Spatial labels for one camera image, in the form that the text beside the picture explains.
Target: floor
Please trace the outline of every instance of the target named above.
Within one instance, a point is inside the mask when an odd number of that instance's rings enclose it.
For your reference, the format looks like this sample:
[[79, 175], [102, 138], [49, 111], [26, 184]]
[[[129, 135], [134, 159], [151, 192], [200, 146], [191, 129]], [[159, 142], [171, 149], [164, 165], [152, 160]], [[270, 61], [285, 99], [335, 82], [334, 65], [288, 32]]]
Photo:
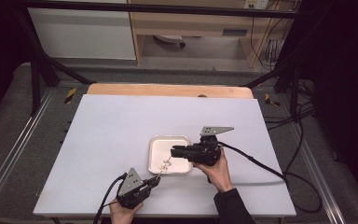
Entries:
[[[246, 84], [267, 73], [262, 66], [250, 69], [241, 53], [238, 39], [187, 37], [186, 47], [181, 49], [173, 44], [162, 43], [149, 36], [146, 39], [142, 64], [129, 62], [84, 62], [71, 61], [68, 64], [79, 74], [99, 82], [131, 82], [131, 83], [171, 83], [238, 86]], [[33, 214], [34, 204], [40, 190], [48, 177], [55, 158], [60, 151], [66, 130], [76, 112], [81, 95], [88, 86], [80, 85], [72, 78], [59, 74], [62, 83], [58, 88], [44, 87], [50, 94], [50, 100], [44, 113], [37, 120], [37, 125], [30, 131], [31, 135], [20, 146], [20, 153], [14, 154], [21, 132], [27, 122], [32, 121], [32, 90], [30, 73], [27, 66], [16, 71], [15, 79], [0, 104], [0, 169], [7, 168], [7, 175], [0, 175], [0, 223], [52, 223], [51, 220]], [[272, 89], [275, 78], [254, 88], [255, 98], [265, 117], [287, 117], [287, 95], [276, 93]], [[71, 104], [64, 104], [68, 91], [76, 87], [76, 94]], [[274, 104], [266, 104], [266, 93]], [[308, 96], [300, 96], [300, 103], [305, 103]], [[308, 116], [303, 119], [304, 142], [302, 152], [296, 157], [291, 171], [303, 176], [318, 186], [307, 163], [307, 148], [316, 160], [325, 184], [330, 190], [333, 203], [336, 204], [341, 220], [330, 217], [332, 211], [328, 206], [332, 202], [325, 201], [318, 212], [308, 213], [301, 210], [313, 210], [318, 207], [317, 194], [296, 178], [291, 182], [292, 200], [299, 206], [296, 217], [285, 219], [287, 223], [358, 223], [358, 185], [344, 163], [332, 158], [332, 151], [324, 136], [324, 131], [317, 118]], [[272, 144], [282, 169], [293, 157], [298, 145], [298, 125], [289, 123], [269, 131]], [[12, 165], [6, 159], [12, 159]], [[256, 219], [257, 223], [278, 223], [276, 218]], [[90, 219], [62, 219], [65, 223], [90, 223]]]

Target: wall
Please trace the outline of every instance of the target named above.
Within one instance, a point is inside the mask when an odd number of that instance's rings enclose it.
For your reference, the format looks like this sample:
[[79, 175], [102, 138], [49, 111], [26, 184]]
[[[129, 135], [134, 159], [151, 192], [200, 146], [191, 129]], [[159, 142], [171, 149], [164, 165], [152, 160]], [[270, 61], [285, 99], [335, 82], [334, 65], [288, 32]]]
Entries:
[[[70, 0], [126, 3], [125, 0]], [[46, 53], [54, 58], [135, 60], [127, 12], [29, 8]]]

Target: person's arm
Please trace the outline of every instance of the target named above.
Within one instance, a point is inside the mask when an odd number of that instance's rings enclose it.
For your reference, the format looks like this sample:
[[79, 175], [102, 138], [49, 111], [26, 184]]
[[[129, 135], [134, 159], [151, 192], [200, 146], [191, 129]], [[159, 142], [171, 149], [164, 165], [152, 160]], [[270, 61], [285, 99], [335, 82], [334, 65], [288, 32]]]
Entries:
[[128, 209], [122, 207], [121, 204], [114, 199], [109, 205], [110, 218], [112, 224], [131, 224], [135, 213], [143, 206], [143, 203], [139, 203], [134, 209]]
[[220, 223], [255, 223], [237, 189], [232, 186], [225, 150], [222, 148], [221, 150], [220, 160], [214, 166], [194, 164], [209, 177], [218, 191], [213, 200], [219, 213]]

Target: black metal frame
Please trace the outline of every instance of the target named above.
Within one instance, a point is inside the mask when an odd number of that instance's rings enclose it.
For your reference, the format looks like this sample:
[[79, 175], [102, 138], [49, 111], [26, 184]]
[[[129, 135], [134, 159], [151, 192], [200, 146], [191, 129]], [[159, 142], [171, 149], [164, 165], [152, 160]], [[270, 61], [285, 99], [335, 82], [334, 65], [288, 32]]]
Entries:
[[[59, 79], [55, 74], [53, 67], [63, 71], [70, 77], [80, 81], [83, 84], [92, 84], [95, 81], [83, 78], [64, 65], [50, 58], [43, 50], [36, 31], [32, 24], [24, 19], [24, 9], [33, 8], [52, 8], [52, 9], [72, 9], [72, 10], [92, 10], [92, 11], [124, 11], [124, 12], [148, 12], [148, 13], [175, 13], [175, 14], [193, 14], [193, 15], [215, 15], [215, 16], [233, 16], [233, 17], [253, 17], [253, 18], [281, 18], [281, 19], [302, 19], [309, 20], [315, 17], [314, 12], [302, 11], [273, 11], [273, 10], [254, 10], [254, 9], [237, 9], [237, 8], [220, 8], [220, 7], [183, 7], [183, 6], [162, 6], [162, 5], [139, 5], [139, 4], [116, 4], [116, 3], [90, 3], [90, 2], [66, 2], [66, 1], [46, 1], [46, 0], [17, 0], [13, 1], [12, 8], [16, 19], [21, 25], [22, 30], [27, 34], [29, 42], [32, 45], [32, 54], [34, 60], [32, 63], [33, 72], [33, 97], [34, 108], [33, 114], [40, 106], [40, 87], [38, 75], [42, 75], [48, 86], [57, 86]], [[292, 63], [284, 63], [270, 73], [250, 82], [243, 87], [253, 88], [258, 84], [278, 77], [282, 72], [290, 69], [293, 75], [293, 83], [298, 80], [298, 72], [293, 69]], [[292, 102], [296, 99], [296, 90], [292, 89]]]

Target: human hand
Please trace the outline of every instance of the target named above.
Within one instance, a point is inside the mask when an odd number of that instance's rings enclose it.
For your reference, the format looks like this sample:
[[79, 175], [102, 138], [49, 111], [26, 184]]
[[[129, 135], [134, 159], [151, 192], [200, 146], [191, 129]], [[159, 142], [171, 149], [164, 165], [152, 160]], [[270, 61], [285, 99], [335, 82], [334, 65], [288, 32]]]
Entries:
[[122, 207], [121, 204], [114, 199], [109, 205], [110, 217], [113, 224], [131, 224], [135, 213], [143, 206], [143, 203], [139, 203], [133, 209]]
[[217, 188], [217, 191], [226, 192], [233, 189], [233, 187], [229, 176], [225, 150], [222, 147], [220, 147], [220, 150], [222, 152], [220, 160], [215, 165], [208, 166], [199, 163], [194, 163], [193, 165], [209, 177], [212, 184]]

